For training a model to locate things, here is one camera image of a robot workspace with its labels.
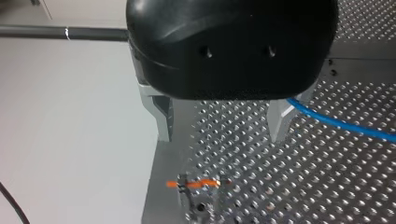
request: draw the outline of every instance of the metal table surface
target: metal table surface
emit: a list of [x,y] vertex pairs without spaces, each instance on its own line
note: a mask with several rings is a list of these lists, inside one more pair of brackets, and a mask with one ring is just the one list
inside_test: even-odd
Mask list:
[[[396,2],[341,0],[330,59],[308,106],[396,133]],[[396,144],[298,115],[272,143],[269,102],[174,101],[174,139],[159,142],[143,223],[185,223],[165,182],[227,175],[223,223],[396,223]],[[211,189],[196,190],[196,199]]]

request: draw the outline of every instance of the screw hole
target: screw hole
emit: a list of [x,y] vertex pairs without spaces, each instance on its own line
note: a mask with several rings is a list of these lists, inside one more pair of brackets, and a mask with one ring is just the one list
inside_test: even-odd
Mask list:
[[273,46],[266,46],[262,49],[262,56],[267,58],[274,58],[276,56],[276,48]]
[[200,212],[204,212],[205,211],[205,205],[203,203],[199,203],[197,205],[197,210]]
[[208,46],[202,46],[199,48],[199,54],[203,57],[203,58],[212,58],[213,54],[210,51],[210,48]]
[[332,75],[332,76],[337,76],[338,74],[337,74],[337,71],[335,71],[334,69],[332,69],[332,71],[330,71],[330,74]]

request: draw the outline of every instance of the white floor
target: white floor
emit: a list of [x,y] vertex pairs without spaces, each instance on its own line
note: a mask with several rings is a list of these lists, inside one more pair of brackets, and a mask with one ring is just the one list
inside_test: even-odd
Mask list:
[[[0,39],[0,181],[32,224],[140,223],[157,129],[136,85],[126,43]],[[2,196],[0,223],[21,223]]]

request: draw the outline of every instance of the small metal part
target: small metal part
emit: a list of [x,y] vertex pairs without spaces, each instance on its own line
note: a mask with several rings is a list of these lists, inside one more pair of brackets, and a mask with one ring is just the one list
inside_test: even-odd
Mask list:
[[188,185],[187,175],[179,175],[177,177],[177,189],[179,192],[179,197],[181,197],[180,194],[185,195],[189,207],[189,212],[188,212],[189,218],[191,220],[196,220],[197,216],[194,210],[194,203],[192,201],[191,191],[189,188],[187,188],[187,185]]

